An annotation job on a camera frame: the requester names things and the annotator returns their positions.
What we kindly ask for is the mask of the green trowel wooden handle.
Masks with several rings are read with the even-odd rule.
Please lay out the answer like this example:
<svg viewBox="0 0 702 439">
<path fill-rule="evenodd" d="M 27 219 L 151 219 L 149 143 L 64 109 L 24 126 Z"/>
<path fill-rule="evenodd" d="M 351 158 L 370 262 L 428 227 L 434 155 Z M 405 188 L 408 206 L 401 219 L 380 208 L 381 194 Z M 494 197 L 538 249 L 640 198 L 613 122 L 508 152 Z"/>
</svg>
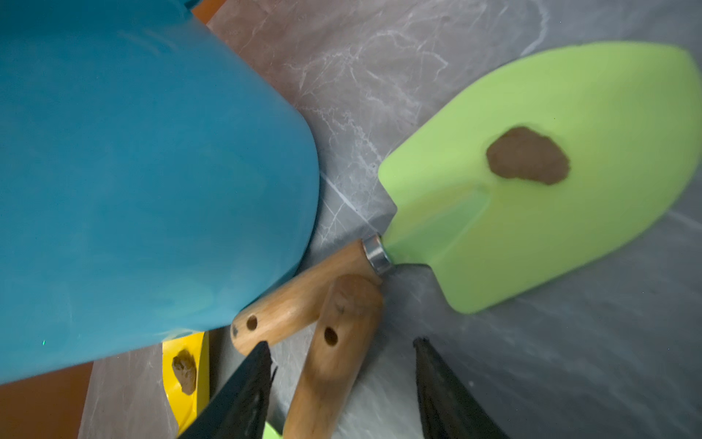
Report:
<svg viewBox="0 0 702 439">
<path fill-rule="evenodd" d="M 360 275 L 329 288 L 283 426 L 283 438 L 330 438 L 380 326 L 384 298 Z"/>
</svg>

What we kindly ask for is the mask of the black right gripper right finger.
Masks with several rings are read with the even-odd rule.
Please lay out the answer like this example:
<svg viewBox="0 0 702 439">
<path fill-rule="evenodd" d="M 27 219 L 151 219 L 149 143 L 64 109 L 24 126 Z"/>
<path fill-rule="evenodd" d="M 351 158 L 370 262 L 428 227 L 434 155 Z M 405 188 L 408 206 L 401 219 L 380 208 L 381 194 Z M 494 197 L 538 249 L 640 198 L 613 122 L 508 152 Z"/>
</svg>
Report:
<svg viewBox="0 0 702 439">
<path fill-rule="evenodd" d="M 427 338 L 415 338 L 413 347 L 420 422 L 426 438 L 508 439 Z"/>
</svg>

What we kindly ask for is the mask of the green trowel brown handle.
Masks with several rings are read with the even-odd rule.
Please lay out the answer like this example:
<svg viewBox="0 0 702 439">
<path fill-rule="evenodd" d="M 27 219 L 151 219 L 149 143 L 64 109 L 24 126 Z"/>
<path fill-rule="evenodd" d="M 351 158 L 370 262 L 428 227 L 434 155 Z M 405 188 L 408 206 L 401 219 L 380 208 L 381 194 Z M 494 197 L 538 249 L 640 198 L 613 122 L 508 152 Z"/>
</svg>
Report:
<svg viewBox="0 0 702 439">
<path fill-rule="evenodd" d="M 316 322 L 329 287 L 431 268 L 473 314 L 602 258 L 649 229 L 701 160 L 701 72 L 678 46 L 605 41 L 509 62 L 461 93 L 380 165 L 396 206 L 241 311 L 241 353 Z"/>
</svg>

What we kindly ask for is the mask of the yellow trowel wooden handle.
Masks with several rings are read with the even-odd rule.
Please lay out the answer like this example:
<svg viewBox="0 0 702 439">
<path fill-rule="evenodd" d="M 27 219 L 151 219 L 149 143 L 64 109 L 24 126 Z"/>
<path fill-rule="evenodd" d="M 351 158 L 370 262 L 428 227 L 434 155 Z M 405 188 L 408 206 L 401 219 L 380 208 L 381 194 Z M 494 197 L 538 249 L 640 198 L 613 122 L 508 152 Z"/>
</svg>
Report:
<svg viewBox="0 0 702 439">
<path fill-rule="evenodd" d="M 182 435 L 210 402 L 210 334 L 200 332 L 164 342 L 162 376 Z"/>
</svg>

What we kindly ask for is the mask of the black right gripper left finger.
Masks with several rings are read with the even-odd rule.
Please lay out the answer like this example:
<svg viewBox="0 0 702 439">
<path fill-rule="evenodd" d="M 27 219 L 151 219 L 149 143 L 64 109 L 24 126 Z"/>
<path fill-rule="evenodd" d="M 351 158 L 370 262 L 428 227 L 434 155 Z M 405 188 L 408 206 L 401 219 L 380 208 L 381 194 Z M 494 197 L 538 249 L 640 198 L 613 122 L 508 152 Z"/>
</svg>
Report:
<svg viewBox="0 0 702 439">
<path fill-rule="evenodd" d="M 273 379 L 269 344 L 261 341 L 181 437 L 262 439 Z"/>
</svg>

